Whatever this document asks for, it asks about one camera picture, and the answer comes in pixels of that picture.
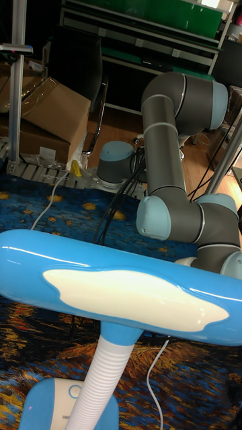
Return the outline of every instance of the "metal pole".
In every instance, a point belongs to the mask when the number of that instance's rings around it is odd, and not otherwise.
[[[239,120],[237,127],[227,145],[225,153],[218,164],[212,179],[205,191],[205,194],[213,194],[217,191],[217,188],[226,175],[228,168],[230,167],[233,159],[235,158],[236,151],[242,142],[242,117]]]
[[[13,45],[25,44],[27,0],[13,0]],[[9,109],[9,162],[7,172],[13,174],[19,159],[19,135],[22,102],[24,56],[11,66]]]

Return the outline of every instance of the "black chair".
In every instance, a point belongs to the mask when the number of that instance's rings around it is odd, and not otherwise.
[[[90,112],[99,108],[97,129],[88,150],[91,154],[101,130],[108,80],[103,77],[101,38],[57,26],[50,45],[48,76],[91,101]]]

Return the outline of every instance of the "white corrugated tube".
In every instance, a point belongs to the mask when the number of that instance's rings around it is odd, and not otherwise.
[[[94,430],[126,367],[134,345],[120,346],[100,336],[93,361],[65,430]]]

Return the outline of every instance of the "light blue joint cap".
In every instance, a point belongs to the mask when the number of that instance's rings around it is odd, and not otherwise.
[[[220,273],[242,280],[242,252],[230,254],[223,263]]]
[[[227,88],[219,82],[212,81],[212,117],[210,129],[218,128],[226,113],[228,106],[228,91]]]
[[[162,199],[145,197],[138,205],[136,227],[138,232],[153,239],[165,241],[171,234],[171,216]]]
[[[121,161],[127,159],[133,152],[134,149],[129,143],[113,140],[105,143],[100,159],[102,161]]]
[[[230,209],[232,212],[234,212],[234,214],[236,215],[239,221],[239,216],[237,213],[235,201],[231,196],[228,196],[227,194],[204,194],[204,196],[199,197],[199,199],[197,200],[197,203],[220,204],[221,206],[224,206]]]

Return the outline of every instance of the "cardboard box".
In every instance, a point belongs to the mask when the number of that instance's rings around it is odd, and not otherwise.
[[[0,113],[6,113],[10,107],[10,76],[0,76]],[[41,85],[42,77],[23,77],[22,100]]]
[[[217,130],[213,130],[212,133],[208,134],[208,137],[210,139],[210,145],[208,147],[208,150],[206,151],[206,154],[208,156],[209,161],[212,160],[218,146],[220,145],[222,139],[225,137],[225,134],[227,133],[229,129],[229,125],[225,122],[223,122],[220,127],[217,128]],[[212,162],[212,168],[215,170],[219,161],[222,159],[225,150],[227,148],[227,145],[231,139],[231,136],[235,130],[235,127],[232,127],[229,131],[229,134],[225,138],[225,141],[223,142],[222,146],[218,150],[213,162]]]
[[[66,164],[86,132],[90,104],[52,78],[41,82],[22,102],[20,153]],[[8,135],[7,114],[0,115],[0,135]]]
[[[229,87],[229,102],[225,120],[229,125],[236,127],[242,116],[242,88]]]

